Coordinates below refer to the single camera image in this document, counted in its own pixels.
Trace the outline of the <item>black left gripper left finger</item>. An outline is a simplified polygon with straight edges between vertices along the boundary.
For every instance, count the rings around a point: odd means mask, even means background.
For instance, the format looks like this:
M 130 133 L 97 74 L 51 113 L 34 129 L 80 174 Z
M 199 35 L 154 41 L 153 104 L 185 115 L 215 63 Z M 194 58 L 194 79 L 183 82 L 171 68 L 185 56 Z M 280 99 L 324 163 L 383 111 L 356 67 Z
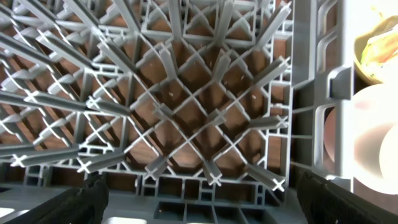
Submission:
M 66 190 L 7 224 L 101 223 L 108 202 L 104 176 L 93 174 L 81 187 Z

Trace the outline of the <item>orange green snack wrapper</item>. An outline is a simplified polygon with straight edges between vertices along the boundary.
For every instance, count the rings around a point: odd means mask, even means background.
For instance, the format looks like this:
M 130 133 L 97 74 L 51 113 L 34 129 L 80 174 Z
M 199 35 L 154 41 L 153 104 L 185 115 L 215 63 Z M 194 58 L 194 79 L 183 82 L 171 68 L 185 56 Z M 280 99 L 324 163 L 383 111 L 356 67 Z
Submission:
M 361 65 L 382 65 L 397 56 L 397 31 L 371 37 L 361 55 Z

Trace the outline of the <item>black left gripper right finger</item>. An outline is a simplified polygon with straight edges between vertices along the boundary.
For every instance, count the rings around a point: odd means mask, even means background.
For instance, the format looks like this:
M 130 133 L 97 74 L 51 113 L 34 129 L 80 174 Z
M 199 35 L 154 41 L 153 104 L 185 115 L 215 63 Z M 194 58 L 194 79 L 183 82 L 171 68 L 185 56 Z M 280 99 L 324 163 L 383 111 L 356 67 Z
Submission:
M 397 215 L 314 174 L 304 172 L 297 198 L 309 223 L 397 224 Z

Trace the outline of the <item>pink bowl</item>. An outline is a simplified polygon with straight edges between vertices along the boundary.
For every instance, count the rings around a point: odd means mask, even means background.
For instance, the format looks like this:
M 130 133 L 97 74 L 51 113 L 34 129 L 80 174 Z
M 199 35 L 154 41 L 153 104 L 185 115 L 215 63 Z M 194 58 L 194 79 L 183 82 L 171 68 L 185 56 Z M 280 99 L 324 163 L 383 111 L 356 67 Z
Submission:
M 353 175 L 380 193 L 397 194 L 397 87 L 377 84 L 353 96 Z

